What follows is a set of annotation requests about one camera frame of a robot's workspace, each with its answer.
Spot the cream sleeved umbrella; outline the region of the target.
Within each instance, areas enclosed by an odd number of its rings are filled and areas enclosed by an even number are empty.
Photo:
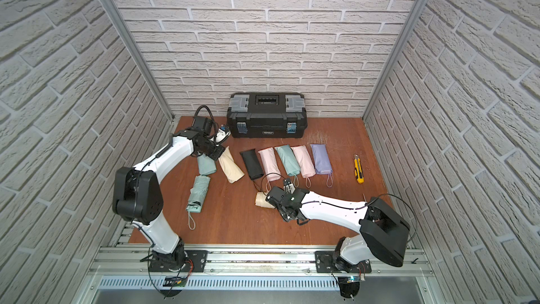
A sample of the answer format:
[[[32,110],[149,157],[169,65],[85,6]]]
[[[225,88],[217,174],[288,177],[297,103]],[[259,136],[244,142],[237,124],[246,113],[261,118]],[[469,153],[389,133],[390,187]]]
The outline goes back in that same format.
[[[257,192],[255,197],[255,205],[261,208],[273,209],[274,206],[271,205],[267,200],[267,196],[263,192]]]

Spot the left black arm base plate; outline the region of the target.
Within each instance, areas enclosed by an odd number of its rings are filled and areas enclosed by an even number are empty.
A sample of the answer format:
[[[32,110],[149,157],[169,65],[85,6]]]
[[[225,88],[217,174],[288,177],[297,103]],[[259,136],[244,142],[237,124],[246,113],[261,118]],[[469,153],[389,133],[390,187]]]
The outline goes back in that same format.
[[[192,272],[203,272],[208,253],[209,251],[204,250],[187,250],[178,263],[169,257],[158,257],[153,253],[148,269],[150,272],[188,272],[193,267]]]

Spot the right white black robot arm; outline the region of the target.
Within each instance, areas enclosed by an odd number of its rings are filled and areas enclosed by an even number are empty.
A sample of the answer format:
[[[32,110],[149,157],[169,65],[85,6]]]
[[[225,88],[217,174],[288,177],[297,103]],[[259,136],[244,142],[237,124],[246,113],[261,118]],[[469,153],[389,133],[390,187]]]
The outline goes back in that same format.
[[[304,225],[311,220],[330,222],[357,235],[341,238],[332,255],[333,267],[341,272],[360,271],[360,264],[376,258],[392,267],[402,267],[410,224],[384,200],[343,201],[298,188],[290,193],[273,187],[266,201],[284,221]]]

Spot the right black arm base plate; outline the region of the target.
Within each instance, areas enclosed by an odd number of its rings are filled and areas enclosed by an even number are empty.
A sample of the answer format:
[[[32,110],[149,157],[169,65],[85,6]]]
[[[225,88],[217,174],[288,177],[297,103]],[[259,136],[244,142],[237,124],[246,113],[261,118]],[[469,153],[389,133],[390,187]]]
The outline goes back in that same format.
[[[316,251],[314,256],[316,271],[318,273],[372,273],[369,260],[364,260],[353,265],[345,261],[338,251]]]

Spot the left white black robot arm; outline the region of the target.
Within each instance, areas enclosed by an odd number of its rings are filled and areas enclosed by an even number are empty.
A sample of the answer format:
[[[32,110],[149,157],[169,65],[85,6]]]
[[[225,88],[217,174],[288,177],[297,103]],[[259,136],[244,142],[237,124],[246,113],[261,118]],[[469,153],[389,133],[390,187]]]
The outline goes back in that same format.
[[[222,142],[231,132],[219,129],[205,136],[202,130],[185,129],[170,137],[166,146],[133,167],[115,173],[112,211],[131,223],[150,242],[149,257],[159,270],[178,271],[188,262],[184,242],[171,229],[163,214],[160,183],[185,158],[202,153],[217,160],[225,151]]]

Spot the cream umbrella sleeve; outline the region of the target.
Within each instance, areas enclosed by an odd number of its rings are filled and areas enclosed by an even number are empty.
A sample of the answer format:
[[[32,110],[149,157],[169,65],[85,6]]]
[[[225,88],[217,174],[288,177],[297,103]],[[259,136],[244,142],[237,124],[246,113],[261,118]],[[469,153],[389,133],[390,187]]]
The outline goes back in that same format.
[[[236,165],[229,147],[226,147],[224,153],[219,157],[218,162],[228,182],[231,184],[237,182],[245,175],[240,167]]]

